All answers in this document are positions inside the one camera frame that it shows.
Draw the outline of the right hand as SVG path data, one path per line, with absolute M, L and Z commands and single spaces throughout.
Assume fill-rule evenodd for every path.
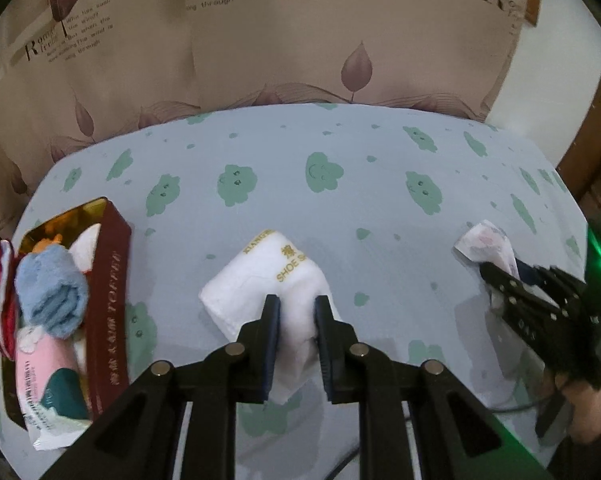
M 573 407 L 568 434 L 577 444 L 591 444 L 601 436 L 601 388 L 565 373 L 543 370 L 541 396 L 560 392 Z

